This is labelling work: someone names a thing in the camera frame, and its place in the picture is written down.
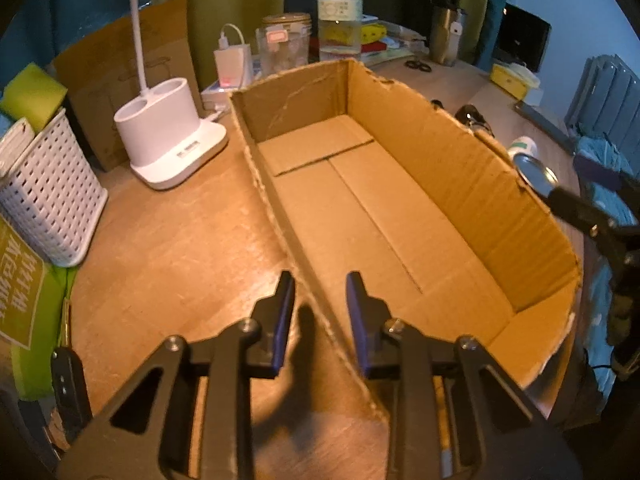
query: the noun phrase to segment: screw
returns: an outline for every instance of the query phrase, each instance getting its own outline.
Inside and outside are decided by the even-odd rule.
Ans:
[[[476,338],[470,335],[463,335],[460,338],[460,346],[465,350],[475,350],[478,348],[478,341]]]
[[[177,352],[182,347],[182,341],[180,340],[180,336],[171,335],[164,342],[164,346],[166,346],[169,351]]]
[[[240,330],[245,334],[258,330],[258,322],[251,317],[245,317],[244,319],[241,319],[238,323],[238,326],[240,327]]]
[[[387,319],[385,321],[385,330],[390,334],[401,334],[404,330],[404,322],[402,319]]]

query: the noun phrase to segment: tin can lid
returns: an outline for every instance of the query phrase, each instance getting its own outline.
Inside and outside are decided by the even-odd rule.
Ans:
[[[262,19],[265,25],[281,25],[283,23],[308,22],[311,23],[311,15],[306,12],[285,12],[273,14]]]
[[[533,156],[517,153],[513,163],[524,181],[542,198],[548,197],[559,185],[556,174]]]

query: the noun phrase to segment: white basket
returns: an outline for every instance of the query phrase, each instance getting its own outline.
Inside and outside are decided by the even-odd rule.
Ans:
[[[79,264],[107,190],[84,158],[64,108],[24,150],[7,179],[0,204],[25,241],[57,266]]]

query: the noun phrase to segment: white wall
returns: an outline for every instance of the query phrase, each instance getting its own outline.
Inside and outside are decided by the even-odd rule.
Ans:
[[[640,40],[615,0],[509,0],[551,23],[542,106],[564,118],[588,57],[618,54],[640,76]]]

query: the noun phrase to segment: water bottle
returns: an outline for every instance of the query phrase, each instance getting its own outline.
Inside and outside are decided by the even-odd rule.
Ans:
[[[360,59],[362,0],[318,0],[320,61]]]

